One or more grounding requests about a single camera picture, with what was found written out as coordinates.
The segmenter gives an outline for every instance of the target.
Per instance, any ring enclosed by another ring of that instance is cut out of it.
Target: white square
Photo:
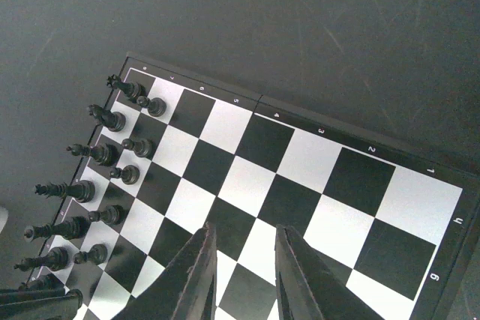
[[[148,254],[164,216],[138,199],[132,204],[121,228],[121,236]]]
[[[82,304],[82,306],[76,311],[76,315],[73,320],[83,320],[88,309],[89,308],[85,304]]]
[[[123,189],[127,193],[131,194],[132,196],[137,196],[138,190],[140,190],[140,187],[142,186],[143,179],[145,178],[145,175],[149,170],[151,163],[152,162],[146,157],[138,157],[133,151],[123,150],[120,159],[118,159],[116,167],[123,169],[127,165],[136,166],[140,172],[140,176],[136,183],[131,185],[127,185],[122,181],[122,179],[111,178],[110,181],[120,189]]]
[[[342,145],[295,129],[277,173],[323,193]]]
[[[440,245],[462,189],[397,166],[376,218]]]
[[[415,303],[353,270],[346,287],[385,320],[408,320]]]
[[[50,248],[48,250],[50,251],[54,247],[63,247],[64,249],[67,250],[68,253],[68,258],[73,259],[74,255],[79,252],[77,247],[73,245],[70,241],[65,240],[62,236],[60,235],[55,235],[53,238],[52,243],[50,244]],[[72,267],[74,266],[74,262],[69,261],[68,265],[65,269],[61,269],[59,271],[52,271],[52,273],[55,274],[55,276],[62,282],[62,283],[67,283],[68,277],[70,276],[70,272],[72,271]]]
[[[111,140],[116,141],[118,144],[121,144],[123,139],[130,138],[135,123],[140,116],[140,112],[129,106],[123,105],[118,101],[113,103],[110,111],[123,114],[125,116],[125,126],[120,131],[110,131],[106,127],[102,127],[101,133],[106,137],[111,138]]]
[[[95,244],[103,244],[107,250],[107,261],[98,266],[105,270],[107,266],[108,259],[112,255],[112,251],[115,248],[117,239],[119,238],[118,232],[110,228],[103,221],[98,221],[96,223],[91,223],[90,228],[88,229],[85,240],[82,243],[81,251],[90,251],[90,249]]]
[[[158,264],[150,256],[147,256],[147,259],[143,263],[142,270],[136,279],[132,295],[135,298],[138,298],[151,284],[154,283],[164,269],[165,268],[162,265]]]
[[[251,116],[249,110],[217,100],[200,138],[234,154]]]
[[[236,320],[233,316],[218,307],[215,310],[215,320]]]
[[[153,99],[154,97],[159,97],[166,103],[166,110],[161,116],[152,118],[168,124],[172,118],[175,108],[177,107],[177,104],[179,103],[183,89],[183,86],[177,85],[174,82],[168,82],[161,78],[155,79],[153,85],[151,86],[150,92],[148,93],[148,98]],[[147,109],[142,109],[142,113],[150,116]]]
[[[215,200],[215,195],[181,179],[165,216],[194,233],[201,228]]]
[[[88,308],[100,319],[110,320],[127,306],[130,292],[103,273]]]
[[[89,202],[82,202],[80,203],[80,205],[88,211],[98,210],[98,206],[104,198],[105,190],[107,190],[108,188],[108,179],[105,179],[102,175],[99,175],[95,170],[92,170],[89,167],[85,167],[85,170],[83,170],[80,180],[88,180],[93,182],[93,184],[95,185],[95,194],[93,196],[93,199]]]
[[[277,300],[275,300],[275,303],[273,304],[273,307],[271,308],[270,315],[268,315],[267,320],[279,320],[280,316],[278,315],[278,304]]]
[[[236,264],[235,260],[217,250],[217,306],[220,305],[225,290],[227,290],[228,282],[233,275]]]
[[[353,268],[374,217],[322,195],[304,239],[313,248]]]
[[[238,258],[239,264],[272,285],[275,285],[275,235],[273,226],[255,219]]]
[[[218,197],[257,217],[275,173],[235,157],[226,176]]]
[[[152,161],[178,176],[183,176],[198,138],[168,126]]]

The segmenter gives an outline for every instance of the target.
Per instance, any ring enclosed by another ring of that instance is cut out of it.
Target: chessboard
[[[42,255],[53,247],[70,256],[94,244],[108,250],[103,264],[70,262],[53,272],[83,293],[76,320],[112,319],[137,301],[206,221],[217,229],[217,320],[279,318],[277,224],[294,226],[385,319],[431,319],[452,301],[473,241],[477,178],[399,142],[164,63],[130,56],[119,76],[163,99],[166,111],[152,117],[112,90],[105,107],[123,114],[125,126],[96,127],[89,144],[114,145],[114,166],[135,165],[139,180],[126,185],[83,158],[72,184],[92,181],[94,198],[67,197],[58,211],[55,223],[107,205],[126,213],[118,225],[92,223],[83,238],[57,235],[44,244]],[[121,147],[128,138],[150,139],[153,152],[135,156]],[[42,267],[31,280],[49,273]]]

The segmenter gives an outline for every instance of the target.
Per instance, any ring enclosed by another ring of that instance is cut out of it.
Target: black pawn
[[[121,146],[126,150],[133,150],[138,157],[149,157],[153,152],[153,142],[147,139],[133,141],[132,139],[124,139]]]
[[[66,198],[72,196],[78,202],[89,202],[95,195],[95,185],[88,180],[81,180],[74,185],[67,185],[66,183],[47,185],[35,185],[35,194],[46,195],[47,198],[57,196],[59,198]]]
[[[145,88],[143,85],[138,82],[122,82],[120,76],[117,75],[109,76],[106,83],[106,86],[109,86],[110,88],[120,89],[120,91],[125,94],[125,97],[133,103],[136,103],[139,96],[145,94]]]
[[[135,184],[140,176],[140,170],[136,166],[127,165],[123,169],[112,168],[110,170],[110,177],[114,179],[121,179],[126,185]]]
[[[68,252],[63,247],[54,247],[45,256],[37,258],[24,258],[20,264],[14,265],[13,269],[28,271],[30,269],[47,266],[51,271],[65,269],[68,264]]]
[[[151,116],[160,116],[165,113],[165,110],[167,110],[167,103],[159,97],[154,97],[151,100],[147,97],[138,97],[136,103],[142,108],[147,109]]]
[[[119,205],[107,205],[103,211],[90,211],[88,220],[91,223],[103,221],[107,225],[119,224],[122,221],[123,209]]]
[[[27,243],[36,238],[49,238],[52,235],[60,235],[66,240],[81,238],[86,232],[87,221],[84,217],[71,217],[57,225],[46,224],[45,226],[27,226],[23,232],[23,238]]]
[[[87,106],[87,111],[98,125],[103,125],[110,131],[120,131],[125,126],[125,116],[120,112],[111,112],[98,105]]]
[[[21,292],[34,291],[34,290],[53,290],[59,285],[59,281],[56,280],[56,276],[53,274],[42,275],[36,280],[29,281],[28,283],[22,283],[19,286]]]
[[[86,262],[93,262],[95,265],[100,265],[107,260],[107,247],[103,244],[95,244],[90,251],[80,251],[73,256],[75,264],[85,264]]]
[[[103,166],[112,166],[118,157],[117,149],[110,144],[96,145],[91,148],[81,144],[73,144],[67,147],[67,151],[75,157],[91,157]]]

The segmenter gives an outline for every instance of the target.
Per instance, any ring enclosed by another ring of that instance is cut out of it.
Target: chess rook
[[[84,234],[86,219],[83,217],[71,217],[57,225],[46,224],[45,226],[27,226],[23,232],[23,238],[27,243],[36,238],[49,238],[52,235],[60,235],[66,240],[81,238]]]
[[[34,291],[34,290],[53,290],[56,284],[56,277],[53,274],[42,275],[36,280],[29,281],[28,283],[21,283],[19,290],[22,292]]]
[[[62,247],[54,247],[45,256],[37,258],[24,258],[20,264],[14,265],[13,269],[28,271],[30,269],[47,266],[51,271],[65,269],[68,264],[68,252]]]
[[[88,220],[91,223],[103,221],[107,225],[119,224],[122,221],[123,209],[119,205],[107,205],[104,211],[90,211]]]
[[[110,170],[110,177],[114,179],[121,179],[125,184],[135,184],[140,177],[140,170],[133,165],[127,165],[123,169],[112,168]]]
[[[98,105],[87,106],[87,111],[97,125],[103,125],[110,131],[120,131],[125,126],[125,116],[120,112],[111,112]]]
[[[126,150],[133,150],[138,157],[149,157],[153,151],[153,142],[147,139],[133,141],[132,139],[124,139],[121,146]]]
[[[35,194],[46,195],[47,198],[57,196],[64,199],[67,196],[72,196],[78,202],[89,202],[95,195],[95,185],[88,180],[81,180],[74,185],[67,185],[66,183],[58,185],[52,183],[47,185],[37,184],[34,191]]]
[[[122,91],[125,97],[133,103],[136,103],[137,98],[145,94],[143,85],[138,82],[122,82],[118,75],[109,76],[106,83],[106,86]]]
[[[95,265],[100,265],[107,260],[107,247],[103,244],[95,244],[90,251],[80,251],[73,256],[75,264],[85,264],[86,262],[93,262]]]
[[[142,108],[147,109],[151,116],[160,116],[167,110],[167,103],[161,100],[159,97],[148,99],[147,97],[138,97],[136,103]]]
[[[99,165],[111,166],[117,161],[118,155],[115,146],[110,144],[96,145],[93,147],[73,144],[67,147],[75,157],[91,157]]]

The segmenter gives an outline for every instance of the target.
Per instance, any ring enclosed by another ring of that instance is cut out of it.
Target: dark gray surface
[[[479,0],[0,0],[0,287],[36,255],[25,225],[48,221],[85,142],[85,107],[128,50],[369,130],[480,160]],[[476,261],[452,319],[479,317]]]

